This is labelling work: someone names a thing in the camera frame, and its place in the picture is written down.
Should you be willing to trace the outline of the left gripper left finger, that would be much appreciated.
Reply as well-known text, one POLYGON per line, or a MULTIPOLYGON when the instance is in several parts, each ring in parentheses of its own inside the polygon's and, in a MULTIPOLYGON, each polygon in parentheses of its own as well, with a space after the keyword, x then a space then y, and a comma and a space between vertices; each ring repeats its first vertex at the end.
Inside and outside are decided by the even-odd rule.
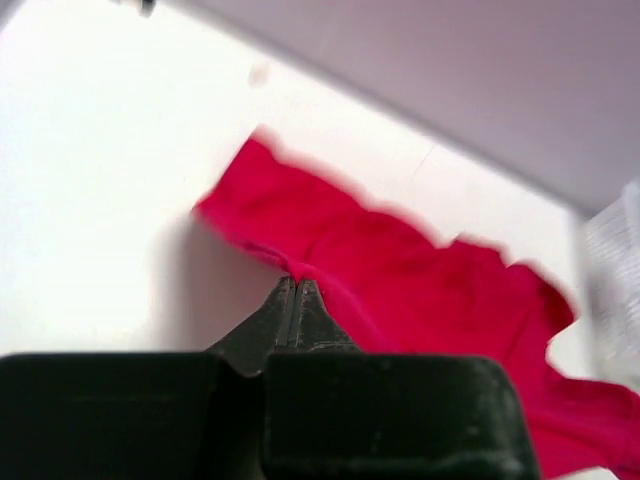
POLYGON ((281 277, 262 305, 207 352, 221 356, 243 376, 258 375, 276 348, 282 324, 291 318, 295 294, 295 280, 281 277))

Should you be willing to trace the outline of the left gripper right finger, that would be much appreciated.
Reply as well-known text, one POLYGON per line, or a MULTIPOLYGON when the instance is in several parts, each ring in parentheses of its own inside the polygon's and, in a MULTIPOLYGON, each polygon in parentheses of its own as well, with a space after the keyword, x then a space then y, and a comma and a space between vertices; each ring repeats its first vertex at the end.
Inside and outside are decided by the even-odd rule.
POLYGON ((327 311, 317 283, 309 279, 303 279, 296 291, 294 349, 300 352, 359 351, 327 311))

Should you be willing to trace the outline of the red t shirt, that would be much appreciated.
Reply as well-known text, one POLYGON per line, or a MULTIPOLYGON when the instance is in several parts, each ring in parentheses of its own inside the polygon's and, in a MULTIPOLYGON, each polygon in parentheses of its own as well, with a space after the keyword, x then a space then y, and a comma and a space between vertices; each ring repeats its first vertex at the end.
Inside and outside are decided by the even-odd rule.
POLYGON ((440 246, 398 210, 368 205, 258 134, 194 211, 231 244, 316 281, 331 316, 367 351, 498 361, 547 478, 592 467, 638 477, 638 395, 548 363, 551 340, 576 314, 531 266, 462 238, 440 246))

